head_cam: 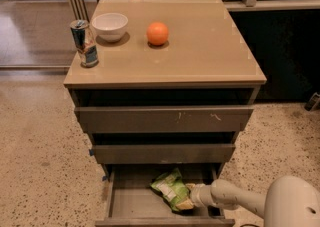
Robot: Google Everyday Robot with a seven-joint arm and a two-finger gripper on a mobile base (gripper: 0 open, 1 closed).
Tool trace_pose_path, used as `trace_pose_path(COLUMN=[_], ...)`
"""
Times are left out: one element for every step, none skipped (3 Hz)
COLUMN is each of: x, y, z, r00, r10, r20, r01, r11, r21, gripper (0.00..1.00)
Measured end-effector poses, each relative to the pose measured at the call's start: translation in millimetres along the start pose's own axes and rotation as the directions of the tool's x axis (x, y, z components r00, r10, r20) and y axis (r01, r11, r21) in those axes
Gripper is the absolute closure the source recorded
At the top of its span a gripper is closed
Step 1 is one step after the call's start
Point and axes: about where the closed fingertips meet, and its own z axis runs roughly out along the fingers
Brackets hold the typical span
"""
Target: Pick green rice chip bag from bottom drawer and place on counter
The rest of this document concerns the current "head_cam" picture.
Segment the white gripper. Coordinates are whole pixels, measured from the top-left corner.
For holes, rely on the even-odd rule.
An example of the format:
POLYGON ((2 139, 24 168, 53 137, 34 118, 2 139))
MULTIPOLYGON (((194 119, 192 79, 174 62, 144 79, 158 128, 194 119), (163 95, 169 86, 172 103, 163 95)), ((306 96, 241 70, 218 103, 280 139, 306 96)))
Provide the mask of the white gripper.
POLYGON ((178 210, 191 210, 195 207, 209 207, 214 205, 211 194, 211 186, 205 184, 185 184, 190 192, 190 199, 176 204, 178 210))

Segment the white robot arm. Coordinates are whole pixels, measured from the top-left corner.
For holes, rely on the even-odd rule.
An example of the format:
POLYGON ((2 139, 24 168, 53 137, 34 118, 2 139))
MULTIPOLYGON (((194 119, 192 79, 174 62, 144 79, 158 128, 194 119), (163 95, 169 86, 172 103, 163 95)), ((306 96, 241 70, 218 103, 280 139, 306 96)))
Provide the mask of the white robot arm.
POLYGON ((190 194, 177 204, 180 210, 213 206, 234 210, 241 206, 264 220, 264 227, 320 227, 320 192, 304 179, 282 176, 265 195, 247 191, 229 181, 189 184, 190 194))

